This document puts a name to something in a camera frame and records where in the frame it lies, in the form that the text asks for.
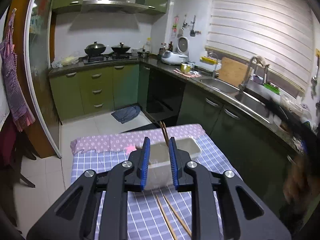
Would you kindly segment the person's right hand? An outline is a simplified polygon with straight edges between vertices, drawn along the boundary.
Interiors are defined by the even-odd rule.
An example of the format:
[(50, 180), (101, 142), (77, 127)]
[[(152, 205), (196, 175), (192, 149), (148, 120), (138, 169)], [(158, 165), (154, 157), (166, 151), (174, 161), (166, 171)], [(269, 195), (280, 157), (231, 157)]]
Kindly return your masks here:
[(304, 209), (319, 195), (319, 180), (311, 175), (309, 160), (297, 155), (285, 180), (283, 193), (286, 201)]

